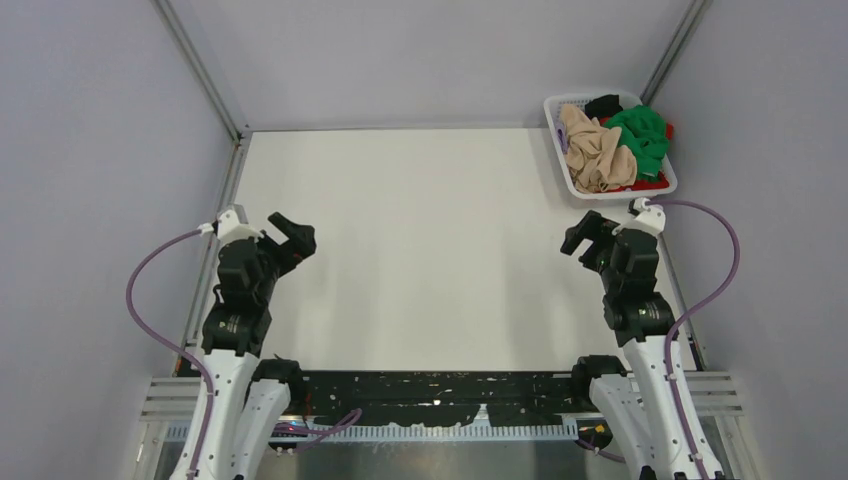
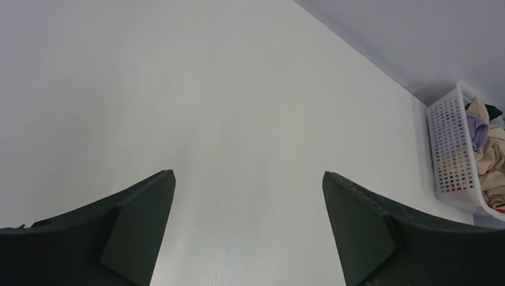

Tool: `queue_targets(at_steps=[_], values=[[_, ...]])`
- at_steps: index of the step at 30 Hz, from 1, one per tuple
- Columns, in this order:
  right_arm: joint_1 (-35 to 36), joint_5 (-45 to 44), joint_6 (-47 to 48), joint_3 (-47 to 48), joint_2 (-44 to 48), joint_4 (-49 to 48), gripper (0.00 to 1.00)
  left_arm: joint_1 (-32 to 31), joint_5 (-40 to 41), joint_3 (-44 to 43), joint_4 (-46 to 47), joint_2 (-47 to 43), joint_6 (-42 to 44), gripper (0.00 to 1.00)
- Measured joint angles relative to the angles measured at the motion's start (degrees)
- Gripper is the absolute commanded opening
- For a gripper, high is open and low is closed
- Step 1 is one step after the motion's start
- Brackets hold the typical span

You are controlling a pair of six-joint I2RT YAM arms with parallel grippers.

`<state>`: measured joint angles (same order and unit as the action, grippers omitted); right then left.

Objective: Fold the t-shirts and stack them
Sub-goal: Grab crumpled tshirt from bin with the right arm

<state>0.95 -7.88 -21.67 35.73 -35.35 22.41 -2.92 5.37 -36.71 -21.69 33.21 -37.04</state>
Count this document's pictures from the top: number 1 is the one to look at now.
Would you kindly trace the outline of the beige t shirt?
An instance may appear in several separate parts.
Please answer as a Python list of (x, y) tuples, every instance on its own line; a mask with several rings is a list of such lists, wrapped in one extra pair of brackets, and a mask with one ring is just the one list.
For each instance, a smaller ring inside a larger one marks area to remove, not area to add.
[(564, 158), (581, 193), (596, 194), (632, 186), (638, 165), (628, 146), (620, 143), (621, 127), (606, 128), (572, 104), (560, 109), (567, 151)]

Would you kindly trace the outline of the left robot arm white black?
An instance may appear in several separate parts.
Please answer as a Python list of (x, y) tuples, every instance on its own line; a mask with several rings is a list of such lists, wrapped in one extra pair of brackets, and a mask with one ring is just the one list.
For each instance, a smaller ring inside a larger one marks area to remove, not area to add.
[(283, 242), (248, 224), (238, 205), (199, 228), (220, 242), (218, 283), (196, 357), (201, 390), (174, 479), (253, 478), (279, 416), (305, 405), (298, 362), (261, 352), (275, 285), (315, 254), (315, 229), (278, 212), (268, 220)]

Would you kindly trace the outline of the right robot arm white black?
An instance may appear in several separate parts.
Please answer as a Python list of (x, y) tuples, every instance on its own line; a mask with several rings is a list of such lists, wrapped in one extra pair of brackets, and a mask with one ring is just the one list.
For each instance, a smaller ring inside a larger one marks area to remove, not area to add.
[(698, 421), (673, 310), (656, 289), (665, 214), (647, 208), (620, 224), (591, 210), (567, 229), (561, 251), (589, 244), (579, 261), (599, 275), (604, 320), (624, 356), (578, 359), (571, 397), (598, 410), (634, 479), (725, 479)]

